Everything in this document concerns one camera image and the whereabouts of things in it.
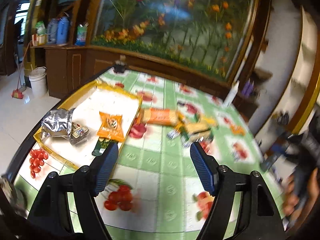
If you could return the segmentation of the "person's right hand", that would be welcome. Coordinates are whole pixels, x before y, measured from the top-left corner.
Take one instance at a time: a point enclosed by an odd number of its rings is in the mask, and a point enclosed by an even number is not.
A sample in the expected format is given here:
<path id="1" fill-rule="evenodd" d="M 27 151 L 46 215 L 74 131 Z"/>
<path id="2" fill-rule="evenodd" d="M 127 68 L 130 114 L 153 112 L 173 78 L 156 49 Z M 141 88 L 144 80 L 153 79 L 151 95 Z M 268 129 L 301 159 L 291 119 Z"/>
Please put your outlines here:
<path id="1" fill-rule="evenodd" d="M 319 197 L 319 184 L 317 179 L 318 168 L 315 168 L 309 178 L 307 184 L 308 200 L 304 207 L 301 209 L 297 219 L 304 221 L 312 210 L 316 200 Z M 295 211 L 295 207 L 298 204 L 298 197 L 294 194 L 294 175 L 291 174 L 287 180 L 288 185 L 286 188 L 286 197 L 283 204 L 283 211 L 286 216 L 292 215 Z"/>

